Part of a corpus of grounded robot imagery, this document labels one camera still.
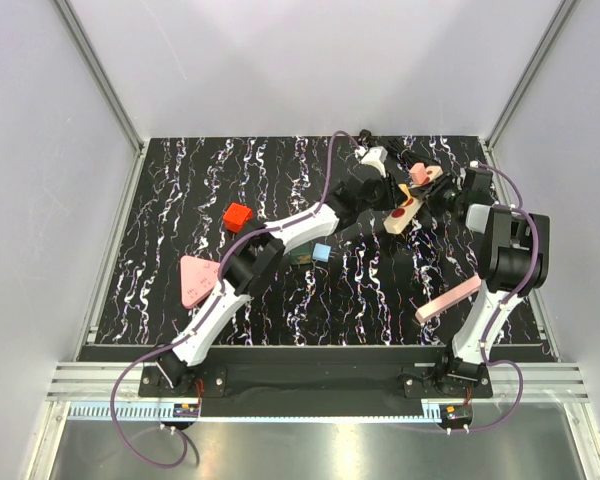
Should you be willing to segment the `wooden socket strip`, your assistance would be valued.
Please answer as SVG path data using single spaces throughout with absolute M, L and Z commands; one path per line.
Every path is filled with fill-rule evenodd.
M 405 230 L 423 205 L 421 196 L 424 194 L 424 191 L 430 187 L 432 183 L 443 173 L 443 169 L 440 166 L 426 167 L 429 175 L 428 183 L 425 185 L 416 186 L 413 185 L 411 181 L 409 185 L 399 185 L 401 190 L 406 194 L 407 199 L 385 218 L 383 225 L 387 233 L 398 235 Z

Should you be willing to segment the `pink plug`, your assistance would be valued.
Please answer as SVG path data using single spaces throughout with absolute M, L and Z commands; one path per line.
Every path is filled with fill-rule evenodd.
M 413 185 L 421 186 L 429 182 L 427 167 L 422 162 L 415 163 L 410 168 L 409 174 Z

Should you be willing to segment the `light blue plug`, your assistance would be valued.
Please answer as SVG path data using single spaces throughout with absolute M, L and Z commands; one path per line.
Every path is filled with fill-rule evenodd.
M 331 246 L 322 243 L 316 243 L 312 251 L 312 259 L 316 262 L 327 263 L 331 259 L 332 254 L 333 249 Z

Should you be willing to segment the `pink power strip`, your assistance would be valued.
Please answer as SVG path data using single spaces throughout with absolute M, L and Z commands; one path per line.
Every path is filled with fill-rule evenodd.
M 416 320 L 420 324 L 426 323 L 431 318 L 438 316 L 450 307 L 476 293 L 480 289 L 480 285 L 480 277 L 474 275 L 444 294 L 419 307 L 416 311 Z

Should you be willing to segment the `dark green plug adapter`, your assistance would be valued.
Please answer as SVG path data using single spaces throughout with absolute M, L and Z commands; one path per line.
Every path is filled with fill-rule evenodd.
M 290 263 L 294 266 L 307 265 L 313 261 L 313 246 L 310 243 L 301 245 L 289 253 Z

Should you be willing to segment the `red cube socket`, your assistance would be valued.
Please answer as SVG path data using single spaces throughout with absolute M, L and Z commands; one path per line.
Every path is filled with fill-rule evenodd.
M 233 202 L 223 215 L 225 228 L 232 233 L 239 233 L 252 218 L 253 211 L 248 206 Z

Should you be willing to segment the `pink triangular socket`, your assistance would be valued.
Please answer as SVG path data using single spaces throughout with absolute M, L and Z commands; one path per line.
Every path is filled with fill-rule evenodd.
M 181 303 L 192 309 L 204 300 L 218 281 L 218 262 L 185 255 L 180 259 Z

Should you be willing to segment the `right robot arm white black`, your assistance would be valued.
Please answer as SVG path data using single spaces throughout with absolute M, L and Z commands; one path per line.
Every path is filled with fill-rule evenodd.
M 474 162 L 461 186 L 445 174 L 423 192 L 434 213 L 448 211 L 482 235 L 477 255 L 480 285 L 468 317 L 444 353 L 422 376 L 424 387 L 443 396 L 478 388 L 488 377 L 491 349 L 505 321 L 529 294 L 546 281 L 550 259 L 550 217 L 528 213 L 519 190 L 517 202 L 499 204 L 491 196 L 500 170 Z

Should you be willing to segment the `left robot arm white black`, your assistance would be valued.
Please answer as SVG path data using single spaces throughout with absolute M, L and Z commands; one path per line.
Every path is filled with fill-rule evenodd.
M 194 388 L 194 368 L 234 314 L 270 287 L 286 254 L 354 225 L 368 210 L 390 211 L 406 199 L 389 173 L 367 179 L 353 175 L 298 214 L 271 222 L 249 220 L 220 262 L 219 279 L 208 299 L 184 331 L 159 349 L 161 384 L 176 396 Z

